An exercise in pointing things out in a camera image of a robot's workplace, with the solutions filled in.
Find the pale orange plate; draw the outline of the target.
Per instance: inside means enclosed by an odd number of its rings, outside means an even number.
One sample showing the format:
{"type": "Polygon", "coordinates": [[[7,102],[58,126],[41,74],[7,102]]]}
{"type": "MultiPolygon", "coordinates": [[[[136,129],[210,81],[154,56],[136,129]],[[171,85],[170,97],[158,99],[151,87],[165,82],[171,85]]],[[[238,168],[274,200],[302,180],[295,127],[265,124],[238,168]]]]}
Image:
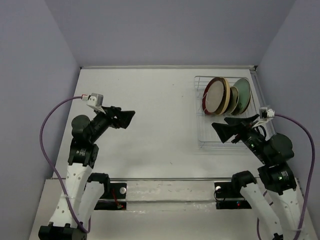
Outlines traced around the pale orange plate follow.
{"type": "Polygon", "coordinates": [[[229,105],[230,95],[231,95],[230,84],[228,80],[224,77],[221,77],[220,79],[223,83],[223,96],[222,96],[221,103],[217,111],[215,112],[217,115],[222,115],[226,111],[229,105]]]}

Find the black glossy plate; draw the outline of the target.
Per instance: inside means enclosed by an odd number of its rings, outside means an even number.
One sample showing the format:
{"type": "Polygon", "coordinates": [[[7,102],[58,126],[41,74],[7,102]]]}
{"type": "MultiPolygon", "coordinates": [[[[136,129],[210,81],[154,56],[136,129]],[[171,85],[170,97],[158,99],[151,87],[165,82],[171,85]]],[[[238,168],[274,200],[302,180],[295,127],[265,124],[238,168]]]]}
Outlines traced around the black glossy plate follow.
{"type": "Polygon", "coordinates": [[[238,104],[232,114],[235,116],[240,115],[243,112],[243,110],[246,108],[246,106],[247,106],[247,104],[245,101],[239,100],[238,104]]]}

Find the red rimmed white plate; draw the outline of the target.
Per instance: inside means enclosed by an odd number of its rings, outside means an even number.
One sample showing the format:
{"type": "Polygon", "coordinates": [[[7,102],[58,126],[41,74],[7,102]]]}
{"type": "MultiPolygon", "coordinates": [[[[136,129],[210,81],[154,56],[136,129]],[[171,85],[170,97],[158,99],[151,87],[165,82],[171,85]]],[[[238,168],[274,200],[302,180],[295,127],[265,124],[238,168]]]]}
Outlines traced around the red rimmed white plate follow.
{"type": "Polygon", "coordinates": [[[224,96],[224,88],[221,77],[215,77],[207,84],[202,96],[202,109],[206,115],[211,115],[218,109],[224,96]]]}

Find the cream plate with black motif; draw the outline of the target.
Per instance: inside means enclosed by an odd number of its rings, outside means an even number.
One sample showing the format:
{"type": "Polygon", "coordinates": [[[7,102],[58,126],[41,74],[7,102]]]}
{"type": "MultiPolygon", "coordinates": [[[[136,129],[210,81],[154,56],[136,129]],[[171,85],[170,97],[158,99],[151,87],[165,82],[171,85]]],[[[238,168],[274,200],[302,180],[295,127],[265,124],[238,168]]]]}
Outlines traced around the cream plate with black motif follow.
{"type": "Polygon", "coordinates": [[[237,107],[239,102],[239,91],[235,86],[230,87],[230,98],[226,111],[224,112],[227,115],[230,115],[237,107]]]}

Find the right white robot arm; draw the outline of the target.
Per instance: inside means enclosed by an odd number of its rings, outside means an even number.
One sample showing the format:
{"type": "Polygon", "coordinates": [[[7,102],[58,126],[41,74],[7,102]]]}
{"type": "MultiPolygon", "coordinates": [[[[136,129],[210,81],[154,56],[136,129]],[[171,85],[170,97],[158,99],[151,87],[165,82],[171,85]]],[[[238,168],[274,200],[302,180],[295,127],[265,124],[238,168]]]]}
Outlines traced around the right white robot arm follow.
{"type": "Polygon", "coordinates": [[[257,180],[250,171],[235,173],[230,190],[235,196],[243,196],[250,204],[260,223],[263,223],[272,240],[308,240],[300,219],[302,210],[298,202],[297,182],[287,161],[294,157],[292,141],[275,133],[269,139],[258,128],[275,117],[270,110],[248,118],[226,117],[225,123],[212,123],[220,141],[243,142],[262,162],[258,173],[261,182],[272,199],[267,202],[260,193],[257,180]]]}

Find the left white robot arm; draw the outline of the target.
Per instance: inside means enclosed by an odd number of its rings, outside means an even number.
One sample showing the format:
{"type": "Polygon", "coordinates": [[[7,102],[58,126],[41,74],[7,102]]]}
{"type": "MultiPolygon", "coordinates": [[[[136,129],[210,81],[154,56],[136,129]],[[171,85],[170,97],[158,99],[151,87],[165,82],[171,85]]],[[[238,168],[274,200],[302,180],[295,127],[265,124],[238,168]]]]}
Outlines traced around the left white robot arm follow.
{"type": "Polygon", "coordinates": [[[91,230],[92,213],[100,198],[110,194],[106,173],[94,173],[99,147],[98,138],[108,129],[126,129],[135,115],[120,107],[99,107],[96,116],[76,116],[72,122],[72,141],[67,174],[60,178],[62,192],[48,225],[38,231],[41,240],[85,240],[91,230]]]}

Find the teal flower plate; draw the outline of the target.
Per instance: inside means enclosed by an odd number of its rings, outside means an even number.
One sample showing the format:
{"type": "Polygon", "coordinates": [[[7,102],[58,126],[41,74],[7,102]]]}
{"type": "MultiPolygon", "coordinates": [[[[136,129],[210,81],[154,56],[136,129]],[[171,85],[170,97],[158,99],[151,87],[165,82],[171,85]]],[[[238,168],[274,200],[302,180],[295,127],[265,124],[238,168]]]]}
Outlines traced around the teal flower plate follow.
{"type": "Polygon", "coordinates": [[[246,107],[247,107],[251,98],[251,86],[249,81],[246,78],[240,78],[237,82],[235,82],[233,86],[237,87],[238,89],[238,92],[239,92],[238,101],[246,102],[246,107]]]}

